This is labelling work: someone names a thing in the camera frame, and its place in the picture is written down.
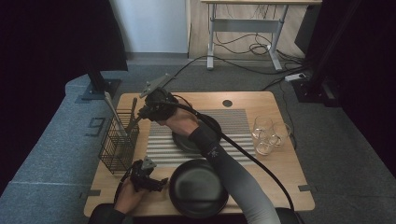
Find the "power strip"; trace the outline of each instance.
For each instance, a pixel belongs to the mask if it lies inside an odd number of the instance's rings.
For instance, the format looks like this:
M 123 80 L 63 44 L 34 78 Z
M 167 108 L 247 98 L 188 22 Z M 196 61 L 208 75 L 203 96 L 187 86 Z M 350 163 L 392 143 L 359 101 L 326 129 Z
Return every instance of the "power strip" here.
M 301 78 L 306 78 L 306 75 L 304 73 L 299 73 L 299 74 L 295 74 L 295 75 L 291 75 L 291 76 L 286 76 L 285 81 L 289 82 L 289 81 L 293 81 L 293 80 L 301 79 Z

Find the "black metal wire basket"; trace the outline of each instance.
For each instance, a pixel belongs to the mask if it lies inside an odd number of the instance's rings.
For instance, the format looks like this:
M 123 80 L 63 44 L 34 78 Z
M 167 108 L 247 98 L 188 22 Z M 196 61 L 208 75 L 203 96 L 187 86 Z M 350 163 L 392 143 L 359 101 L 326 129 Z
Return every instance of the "black metal wire basket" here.
M 123 127 L 130 122 L 131 113 L 119 113 Z M 134 158 L 139 126 L 136 124 L 129 133 L 121 128 L 117 119 L 113 117 L 107 125 L 102 139 L 102 148 L 99 159 L 105 164 L 111 174 L 125 173 L 131 166 Z

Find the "clear glass cup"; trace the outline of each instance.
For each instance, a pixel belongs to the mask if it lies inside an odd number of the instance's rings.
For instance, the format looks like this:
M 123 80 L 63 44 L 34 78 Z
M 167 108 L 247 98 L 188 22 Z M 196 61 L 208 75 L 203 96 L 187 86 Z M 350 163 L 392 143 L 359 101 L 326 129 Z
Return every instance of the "clear glass cup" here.
M 258 116 L 254 119 L 253 132 L 251 133 L 251 135 L 253 135 L 253 137 L 256 139 L 259 139 L 259 134 L 261 132 L 266 132 L 270 130 L 272 126 L 273 122 L 270 118 L 266 116 Z
M 273 125 L 272 131 L 276 137 L 275 147 L 282 147 L 291 134 L 291 128 L 287 123 L 277 122 Z
M 277 137 L 271 132 L 260 132 L 255 149 L 263 156 L 267 156 L 273 151 L 276 141 Z

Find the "gray carpet floor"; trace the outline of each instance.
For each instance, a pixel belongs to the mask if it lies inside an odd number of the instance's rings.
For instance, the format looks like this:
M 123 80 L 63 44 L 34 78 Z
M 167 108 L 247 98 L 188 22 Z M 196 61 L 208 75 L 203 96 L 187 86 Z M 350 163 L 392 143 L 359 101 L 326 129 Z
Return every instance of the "gray carpet floor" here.
M 174 74 L 183 63 L 131 62 L 120 78 L 114 104 L 125 92 L 141 92 L 146 81 Z M 252 67 L 273 72 L 271 66 Z M 169 91 L 260 91 L 283 75 L 264 75 L 225 63 L 207 71 L 202 63 L 186 67 L 166 86 Z M 104 101 L 76 103 L 90 81 L 71 80 L 46 131 L 0 198 L 0 223 L 87 223 L 83 208 L 99 162 L 108 120 Z M 299 103 L 290 83 L 267 89 L 284 120 L 292 125 L 296 152 L 316 208 L 301 212 L 306 224 L 396 223 L 396 180 L 340 107 Z

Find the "desk leg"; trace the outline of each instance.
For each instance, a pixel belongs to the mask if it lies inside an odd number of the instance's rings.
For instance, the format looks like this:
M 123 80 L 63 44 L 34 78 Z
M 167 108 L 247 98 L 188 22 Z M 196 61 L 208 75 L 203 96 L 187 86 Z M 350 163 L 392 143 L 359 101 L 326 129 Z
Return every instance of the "desk leg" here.
M 285 18 L 286 18 L 286 14 L 288 13 L 288 9 L 289 9 L 289 5 L 283 6 L 282 17 L 279 19 L 276 33 L 274 33 L 274 39 L 272 40 L 272 44 L 268 45 L 267 47 L 276 71 L 282 70 L 282 66 L 280 65 L 279 59 L 277 58 L 276 55 L 276 45 L 280 37 L 280 32 L 282 32 L 283 23 L 285 23 Z
M 213 70 L 213 26 L 215 23 L 215 4 L 210 4 L 210 12 L 209 12 L 209 44 L 207 46 L 207 70 Z

